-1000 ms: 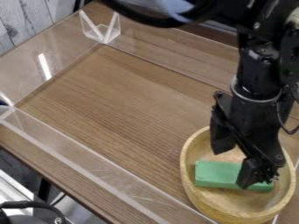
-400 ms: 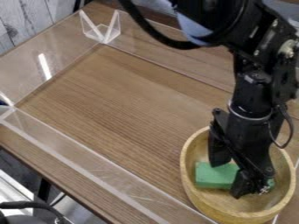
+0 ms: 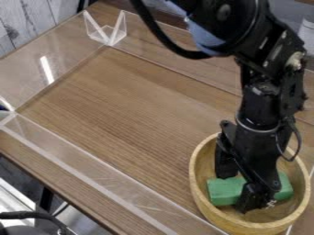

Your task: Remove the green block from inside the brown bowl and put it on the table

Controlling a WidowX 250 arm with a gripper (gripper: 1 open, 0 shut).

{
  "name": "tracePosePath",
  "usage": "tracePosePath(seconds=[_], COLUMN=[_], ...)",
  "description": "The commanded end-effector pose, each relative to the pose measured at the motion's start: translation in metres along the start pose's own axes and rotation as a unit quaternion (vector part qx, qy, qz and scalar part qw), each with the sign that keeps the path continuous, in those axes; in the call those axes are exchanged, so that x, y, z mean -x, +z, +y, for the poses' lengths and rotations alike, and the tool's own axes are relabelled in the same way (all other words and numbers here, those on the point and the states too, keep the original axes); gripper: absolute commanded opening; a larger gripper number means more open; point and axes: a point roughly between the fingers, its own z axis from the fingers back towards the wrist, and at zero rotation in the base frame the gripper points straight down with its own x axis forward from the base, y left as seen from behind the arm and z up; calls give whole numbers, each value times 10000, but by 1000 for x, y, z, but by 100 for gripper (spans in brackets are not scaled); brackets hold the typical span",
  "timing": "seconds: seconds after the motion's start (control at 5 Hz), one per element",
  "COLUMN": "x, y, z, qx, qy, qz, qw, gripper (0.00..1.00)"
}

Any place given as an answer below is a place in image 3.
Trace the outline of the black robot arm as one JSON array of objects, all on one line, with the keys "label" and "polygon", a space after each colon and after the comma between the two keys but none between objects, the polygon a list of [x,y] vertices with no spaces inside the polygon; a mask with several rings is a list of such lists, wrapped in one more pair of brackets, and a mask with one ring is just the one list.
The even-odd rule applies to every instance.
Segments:
[{"label": "black robot arm", "polygon": [[217,177],[245,176],[235,208],[270,207],[282,183],[277,161],[300,138],[294,114],[305,108],[305,42],[274,16],[269,0],[169,0],[186,13],[198,49],[178,46],[158,25],[143,0],[130,0],[165,47],[191,60],[233,56],[241,67],[243,100],[235,121],[221,122]]}]

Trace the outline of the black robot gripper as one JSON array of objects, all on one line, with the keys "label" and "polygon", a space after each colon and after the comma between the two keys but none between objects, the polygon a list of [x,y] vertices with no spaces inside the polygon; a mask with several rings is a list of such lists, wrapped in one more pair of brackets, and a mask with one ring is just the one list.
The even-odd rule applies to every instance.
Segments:
[{"label": "black robot gripper", "polygon": [[282,184],[277,169],[281,153],[277,147],[286,147],[292,132],[257,132],[239,124],[222,120],[217,137],[215,173],[227,179],[243,175],[246,183],[235,202],[235,210],[242,214],[269,207],[276,202],[276,193]]}]

